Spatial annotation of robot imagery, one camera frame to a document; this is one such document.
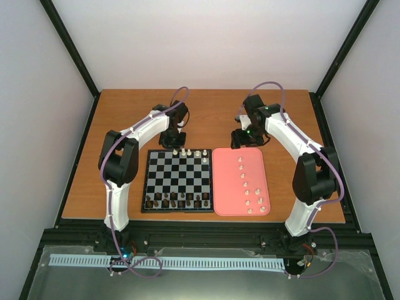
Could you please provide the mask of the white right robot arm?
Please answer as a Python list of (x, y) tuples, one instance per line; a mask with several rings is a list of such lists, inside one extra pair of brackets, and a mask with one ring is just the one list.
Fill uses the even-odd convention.
[(338, 155), (333, 147), (313, 141), (290, 119), (280, 104), (265, 105), (260, 95), (248, 96), (241, 125), (231, 133), (231, 148), (263, 146), (275, 138), (296, 163), (292, 189), (295, 202), (280, 234), (280, 246), (286, 253), (297, 251), (306, 241), (316, 214), (343, 182), (338, 174)]

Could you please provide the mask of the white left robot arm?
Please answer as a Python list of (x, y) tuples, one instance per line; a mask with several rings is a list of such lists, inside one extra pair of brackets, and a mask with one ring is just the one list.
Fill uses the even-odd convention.
[(107, 193), (104, 223), (114, 230), (107, 242), (115, 251), (124, 251), (130, 244), (130, 236), (123, 229), (129, 222), (129, 188), (138, 173), (140, 149), (155, 136), (159, 136), (159, 145), (164, 149), (183, 148), (186, 133), (182, 128), (188, 115), (189, 109), (182, 101), (170, 107), (159, 104), (131, 127), (107, 132), (98, 168)]

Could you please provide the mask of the black and white chessboard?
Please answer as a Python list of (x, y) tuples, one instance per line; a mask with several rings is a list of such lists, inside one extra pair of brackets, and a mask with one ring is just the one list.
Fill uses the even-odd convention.
[[(203, 156), (204, 149), (192, 149), (192, 155), (182, 156), (178, 151), (178, 155), (173, 155), (173, 150), (149, 150), (147, 152), (146, 173), (144, 178), (144, 188), (142, 194), (141, 211), (143, 213), (212, 213), (214, 211), (213, 201), (213, 169), (212, 169), (212, 150), (205, 149), (207, 156)], [(196, 151), (200, 151), (201, 155), (197, 157)], [(207, 158), (207, 163), (203, 162), (203, 158)], [(170, 199), (171, 193), (176, 193), (176, 199)], [(155, 200), (155, 194), (161, 193), (162, 199)], [(169, 207), (163, 207), (164, 193), (169, 194)], [(179, 196), (184, 193), (185, 198), (180, 199)], [(187, 194), (193, 194), (192, 206), (186, 207)], [(203, 193), (209, 194), (209, 199), (203, 199)], [(150, 196), (152, 202), (157, 201), (158, 207), (148, 209), (146, 207), (146, 195)], [(194, 207), (196, 196), (200, 195), (201, 207)], [(170, 201), (176, 203), (176, 207), (171, 207)], [(178, 202), (182, 201), (184, 207), (178, 207)], [(209, 207), (204, 207), (203, 202), (208, 201)]]

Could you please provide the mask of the pink plastic tray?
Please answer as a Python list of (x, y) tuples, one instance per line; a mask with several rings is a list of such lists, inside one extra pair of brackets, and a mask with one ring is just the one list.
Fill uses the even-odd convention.
[(212, 188), (214, 212), (220, 216), (265, 216), (270, 212), (269, 191), (264, 168), (263, 154), (255, 147), (241, 149), (217, 148), (212, 152)]

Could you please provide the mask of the black aluminium frame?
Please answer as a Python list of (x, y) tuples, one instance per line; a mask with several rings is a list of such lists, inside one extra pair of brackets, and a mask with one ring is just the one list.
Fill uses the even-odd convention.
[[(356, 39), (364, 29), (367, 21), (378, 4), (378, 1), (365, 2), (317, 91), (309, 93), (319, 132), (322, 136), (322, 141), (326, 146), (333, 146), (334, 142), (321, 104), (322, 96), (328, 89), (341, 64), (354, 46)], [(29, 296), (34, 294), (34, 287), (37, 284), (39, 272), (42, 268), (39, 265), (39, 260), (42, 258), (46, 246), (93, 246), (94, 243), (96, 243), (94, 237), (96, 232), (101, 233), (101, 238), (106, 237), (105, 231), (100, 228), (99, 221), (90, 221), (88, 219), (79, 221), (77, 219), (64, 219), (61, 216), (66, 206), (67, 196), (69, 195), (86, 144), (87, 136), (93, 123), (94, 115), (98, 111), (98, 103), (102, 93), (98, 90), (89, 74), (89, 71), (79, 54), (73, 39), (68, 33), (54, 3), (52, 1), (41, 1), (41, 5), (49, 17), (53, 27), (57, 31), (57, 34), (61, 38), (61, 41), (71, 56), (74, 64), (77, 66), (84, 82), (88, 86), (89, 91), (94, 98), (94, 102), (84, 128), (54, 227), (44, 230), (42, 234), (41, 241), (22, 288), (20, 299), (27, 299)], [(384, 299), (392, 299), (393, 295), (384, 273), (373, 237), (371, 234), (363, 233), (361, 231), (359, 220), (356, 216), (356, 211), (350, 196), (346, 195), (344, 197), (341, 208), (344, 212), (346, 222), (344, 224), (331, 223), (329, 224), (329, 227), (336, 233), (343, 249), (363, 249), (369, 251), (372, 256), (372, 270), (377, 275), (377, 280), (383, 297)], [(276, 236), (282, 228), (283, 224), (280, 222), (250, 224), (248, 222), (206, 221), (133, 221), (128, 226), (130, 233), (137, 233), (141, 237), (148, 234), (152, 241), (159, 241), (163, 246), (168, 244), (177, 244), (184, 248), (194, 246), (199, 249), (205, 249), (211, 246), (222, 246), (223, 248), (227, 248), (228, 246), (254, 245), (257, 237), (264, 238), (266, 236)]]

